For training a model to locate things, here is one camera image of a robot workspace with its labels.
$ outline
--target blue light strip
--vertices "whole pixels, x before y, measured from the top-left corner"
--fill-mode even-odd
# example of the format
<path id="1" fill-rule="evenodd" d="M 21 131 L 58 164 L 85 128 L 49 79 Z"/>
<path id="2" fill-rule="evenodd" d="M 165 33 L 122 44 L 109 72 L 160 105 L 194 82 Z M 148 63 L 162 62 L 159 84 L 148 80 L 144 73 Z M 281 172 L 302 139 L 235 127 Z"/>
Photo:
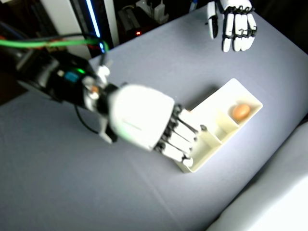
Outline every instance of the blue light strip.
<path id="1" fill-rule="evenodd" d="M 90 12 L 91 20 L 92 20 L 92 23 L 94 25 L 94 30 L 95 30 L 96 36 L 100 38 L 101 34 L 100 34 L 100 30 L 98 29 L 97 21 L 96 21 L 96 18 L 95 18 L 93 7 L 92 7 L 92 2 L 91 2 L 91 0 L 86 0 L 86 1 L 87 1 L 87 6 L 88 6 L 88 9 L 89 9 L 89 12 Z M 102 52 L 105 53 L 105 50 L 104 50 L 102 43 L 100 43 L 100 47 L 102 49 Z"/>

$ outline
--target robotic arm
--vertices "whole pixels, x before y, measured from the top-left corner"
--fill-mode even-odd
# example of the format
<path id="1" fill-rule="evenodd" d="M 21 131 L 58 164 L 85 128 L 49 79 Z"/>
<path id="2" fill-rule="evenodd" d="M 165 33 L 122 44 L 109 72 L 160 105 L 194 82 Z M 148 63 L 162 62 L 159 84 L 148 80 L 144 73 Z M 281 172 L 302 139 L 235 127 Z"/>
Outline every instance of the robotic arm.
<path id="1" fill-rule="evenodd" d="M 218 33 L 217 8 L 224 15 L 222 50 L 228 52 L 233 40 L 235 51 L 245 51 L 252 46 L 257 25 L 251 14 L 254 11 L 249 0 L 217 0 L 207 4 L 207 20 L 210 36 Z"/>
<path id="2" fill-rule="evenodd" d="M 147 151 L 193 165 L 193 144 L 206 127 L 169 96 L 140 85 L 118 88 L 107 82 L 110 71 L 105 65 L 94 72 L 88 61 L 69 53 L 51 56 L 40 50 L 9 51 L 21 85 L 97 113 L 99 135 L 108 143 L 119 136 Z"/>

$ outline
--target gray table surface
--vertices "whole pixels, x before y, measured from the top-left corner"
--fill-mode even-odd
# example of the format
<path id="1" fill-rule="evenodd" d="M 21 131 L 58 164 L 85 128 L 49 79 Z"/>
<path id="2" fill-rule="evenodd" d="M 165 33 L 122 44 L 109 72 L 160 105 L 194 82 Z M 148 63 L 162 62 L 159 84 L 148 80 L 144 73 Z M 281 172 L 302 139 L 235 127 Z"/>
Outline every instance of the gray table surface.
<path id="1" fill-rule="evenodd" d="M 257 15 L 252 48 L 223 53 L 204 11 L 113 49 L 110 82 L 147 85 L 191 107 L 237 78 L 263 109 L 197 173 L 183 174 L 159 154 L 104 143 L 72 105 L 27 93 L 0 108 L 0 230 L 202 231 L 211 224 L 308 112 L 308 57 Z"/>

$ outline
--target white tray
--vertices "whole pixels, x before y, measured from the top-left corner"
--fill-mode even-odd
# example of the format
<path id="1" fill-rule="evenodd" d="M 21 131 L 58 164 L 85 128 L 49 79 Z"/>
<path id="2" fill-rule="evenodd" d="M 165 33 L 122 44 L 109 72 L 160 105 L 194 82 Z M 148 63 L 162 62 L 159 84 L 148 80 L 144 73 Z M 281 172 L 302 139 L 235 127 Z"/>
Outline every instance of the white tray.
<path id="1" fill-rule="evenodd" d="M 231 116 L 232 111 L 236 105 L 242 103 L 249 105 L 251 111 L 246 119 L 237 122 Z M 191 110 L 191 113 L 207 127 L 207 131 L 198 135 L 198 140 L 192 149 L 193 166 L 186 167 L 182 163 L 176 162 L 177 165 L 185 173 L 196 172 L 262 107 L 263 104 L 238 80 L 231 79 Z"/>

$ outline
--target egg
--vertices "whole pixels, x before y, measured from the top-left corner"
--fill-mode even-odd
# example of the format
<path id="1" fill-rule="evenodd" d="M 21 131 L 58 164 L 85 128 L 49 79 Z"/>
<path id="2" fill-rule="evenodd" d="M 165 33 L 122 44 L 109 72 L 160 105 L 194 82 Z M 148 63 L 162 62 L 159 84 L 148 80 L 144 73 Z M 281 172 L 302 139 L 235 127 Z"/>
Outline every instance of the egg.
<path id="1" fill-rule="evenodd" d="M 240 104 L 233 109 L 232 117 L 237 121 L 241 121 L 247 118 L 249 113 L 250 107 L 247 104 Z"/>

